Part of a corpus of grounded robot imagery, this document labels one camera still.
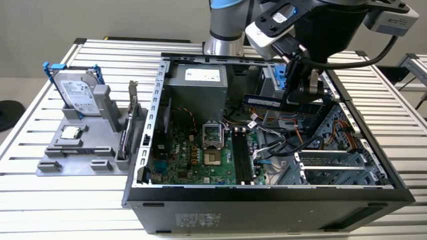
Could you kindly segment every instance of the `wire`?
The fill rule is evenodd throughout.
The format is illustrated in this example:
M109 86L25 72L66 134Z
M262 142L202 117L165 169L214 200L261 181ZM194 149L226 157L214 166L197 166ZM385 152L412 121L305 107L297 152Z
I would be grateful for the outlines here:
M288 156L292 156L293 153L296 153L297 151L302 150L304 148L308 147L308 145L314 141L320 141L320 144L318 144L318 149L322 150L322 147L324 147L324 139L321 136L313 136L312 138L309 138L301 145L298 145L296 148L293 148L290 151L286 151L286 152L270 152L270 156L268 156L268 158L270 158L272 156L274 157L288 157Z
M195 133L197 130L195 130L195 120L194 120L194 115L193 115L193 113L191 113L186 108L182 108L182 107L177 107L177 108L173 109L173 111L174 111L174 110L185 111L185 112L189 114L189 116L190 116L190 118L191 118L193 132Z
M345 125L346 128L349 127L349 125L348 125L348 123L346 123L345 121L338 121L338 122L340 122L342 125ZM357 148L357 145L356 145L356 142L354 142L352 136L349 135L349 132L345 132L344 134L345 134L348 143L349 143L350 146L352 146L352 149L356 149L356 148Z
M392 49L396 41L397 41L397 36L392 36L389 39L389 42L386 43L384 49L378 53L378 55L366 61L362 62L350 62L350 63L338 63L338 64L326 64L326 63L318 63L312 60L309 60L306 57L302 57L298 61L301 64L306 65L308 67L318 70L338 70L338 69L354 69L354 68L362 68L366 66L370 66L376 64L385 55L388 54L389 50Z
M221 119L222 119L226 123L229 123L229 124L246 125L246 123L242 122L242 121L238 122L238 121L234 121L234 120L232 120L232 119L229 119L229 118L228 118L228 119L229 119L229 120L228 120L228 119L225 118L225 116L222 116Z
M257 115L254 108L249 108L249 110L252 111L253 114ZM300 135L298 122L297 122L296 118L281 118L281 117L278 117L277 119L278 119L278 120L282 120L282 121L292 121L292 122L293 122L294 131L296 131L296 135L297 135L297 138L298 138L298 142L300 142L300 144L302 144L304 141L302 141L302 138L301 138L301 135Z
M420 108L420 106L422 105L422 102L424 102L422 100L418 101L418 103L417 103L417 105L414 107L414 110L417 110Z
M272 179L273 179L273 177L274 177L278 173L281 173L285 169L286 169L285 167L281 168L280 171L277 171L277 172L269 177L269 179L268 179L268 185L272 184Z
M298 142L300 142L300 144L302 144L304 141L302 141L302 138L301 138L301 135L300 135L300 131L298 131L298 126L297 125L294 125L294 132L296 132L296 135L297 135L297 138L298 138Z
M336 133L334 124L338 124L341 128L344 127L344 125L345 125L345 127L349 127L346 122L338 121L338 120L333 121L333 123L332 123L332 133L330 133L330 137L328 138L328 140L326 140L326 142L324 144L325 146L329 145L329 143L332 142L332 139L334 138L334 133ZM344 132L344 135L345 135L346 141L348 141L348 143L350 145L350 148L356 149L357 145L356 145L356 142L353 141L353 138L349 136L349 134L346 132Z
M400 91L414 79L416 77L413 77L409 81L406 81L406 83L398 88L397 91Z

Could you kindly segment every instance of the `blue clip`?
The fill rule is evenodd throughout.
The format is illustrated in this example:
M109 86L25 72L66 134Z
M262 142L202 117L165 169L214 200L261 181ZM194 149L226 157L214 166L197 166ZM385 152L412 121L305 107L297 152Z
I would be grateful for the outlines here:
M53 63L50 66L51 70L65 70L66 69L66 64L59 64L59 63Z
M286 72L286 66L284 64L277 64L273 66L273 77L278 82L280 89L285 89L285 72Z
M103 77L102 77L102 73L101 73L101 68L99 68L99 66L97 64L94 64L93 70L94 70L95 75L97 75L97 83L105 85Z
M66 65L65 65L65 64L51 64L51 66L53 66L53 65L63 65L63 68L66 68ZM54 85L54 87L55 87L55 90L57 90L57 92L58 92L59 98L61 98L61 100L63 101L65 107L69 109L69 106L67 106L67 104L66 104L65 98L63 98L63 96L62 96L62 94L61 94L61 91L59 91L59 89L58 89L58 86L55 85L53 76L51 76L51 74L50 74L50 68L49 68L49 62L47 62L47 61L45 61L45 62L42 63L42 71L43 71L43 73L45 73L45 75L46 75L46 77L47 77L47 80L50 81L50 83L51 83L51 84Z
M258 160L256 163L257 164L272 164L272 161L269 161L269 160Z

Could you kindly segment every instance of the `green circuit board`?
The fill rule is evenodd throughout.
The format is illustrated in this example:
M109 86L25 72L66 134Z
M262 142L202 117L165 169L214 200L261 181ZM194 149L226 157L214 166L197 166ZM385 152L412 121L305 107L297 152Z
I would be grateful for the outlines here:
M222 148L216 150L201 148L201 134L189 137L190 133L182 129L177 128L171 131L170 154L165 164L165 172L161 175L161 184L234 185L236 174L230 132L224 133ZM256 143L256 134L248 133L245 138L249 147ZM260 168L258 176L253 179L253 184L265 184L262 168Z

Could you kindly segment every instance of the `black cable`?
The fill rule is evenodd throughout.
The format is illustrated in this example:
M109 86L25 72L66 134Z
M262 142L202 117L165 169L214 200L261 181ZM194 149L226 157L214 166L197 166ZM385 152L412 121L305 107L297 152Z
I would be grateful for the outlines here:
M297 151L300 151L300 150L302 150L304 148L306 148L306 146L308 146L314 140L318 140L318 141L320 141L318 149L321 150L325 141L324 141L322 137L320 137L320 136L313 136L313 137L309 138L298 147L293 148L290 151L286 151L286 152L273 152L273 153L269 153L269 154L270 154L272 156L274 156L274 157L288 157L288 156L292 156L293 153L296 153Z
M392 47L397 41L397 38L398 38L397 36L392 36L386 46L384 47L384 49L381 50L378 55L373 59L362 61L362 62L328 64L328 63L318 63L318 62L310 61L305 57L301 57L298 61L301 64L306 65L308 67L310 67L313 69L318 69L318 70L338 70L338 69L362 68L362 67L366 67L366 66L376 64L380 60L382 60L382 58L388 54L389 50L392 49Z
M406 83L398 88L397 91L400 91L414 79L416 77L413 77L409 81L406 81Z
M420 108L420 106L422 105L422 102L424 102L422 100L418 101L418 103L417 103L417 105L414 107L414 110L417 110Z

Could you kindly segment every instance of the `blue latch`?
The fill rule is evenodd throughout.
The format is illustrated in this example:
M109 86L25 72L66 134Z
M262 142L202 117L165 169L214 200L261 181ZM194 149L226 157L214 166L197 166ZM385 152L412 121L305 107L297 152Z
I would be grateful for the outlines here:
M53 63L50 66L51 70L65 70L66 69L66 64L59 64L59 63Z
M273 77L278 83L278 88L284 89L285 88L285 72L286 72L286 66L284 64L277 64L273 66Z
M99 66L97 64L94 64L93 70L94 70L95 75L97 75L97 83L103 85L105 82L103 82L103 77L102 77L102 73L101 73L101 68L99 68Z

